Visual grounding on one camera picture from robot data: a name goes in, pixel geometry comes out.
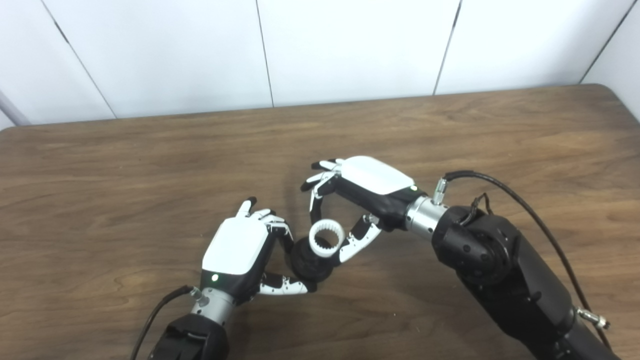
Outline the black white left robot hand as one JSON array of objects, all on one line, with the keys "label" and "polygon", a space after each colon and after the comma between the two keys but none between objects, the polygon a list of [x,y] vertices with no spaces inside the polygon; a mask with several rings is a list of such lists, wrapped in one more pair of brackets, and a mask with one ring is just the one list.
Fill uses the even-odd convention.
[{"label": "black white left robot hand", "polygon": [[218,227],[202,259],[199,287],[227,294],[236,306],[257,294],[317,292],[318,285],[313,281],[266,271],[275,245],[280,244],[285,254],[291,255],[295,240],[287,221],[274,210],[253,210],[257,202],[250,196]]}]

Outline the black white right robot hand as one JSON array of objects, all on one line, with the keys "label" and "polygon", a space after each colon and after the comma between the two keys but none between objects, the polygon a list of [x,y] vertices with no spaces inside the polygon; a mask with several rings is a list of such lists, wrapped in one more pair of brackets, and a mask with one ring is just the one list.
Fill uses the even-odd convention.
[{"label": "black white right robot hand", "polygon": [[413,178],[370,156],[352,156],[314,162],[317,173],[301,185],[302,192],[311,192],[310,219],[315,224],[322,219],[324,197],[338,194],[368,213],[361,215],[350,229],[330,260],[340,265],[365,249],[382,231],[407,231],[409,208],[426,198]]}]

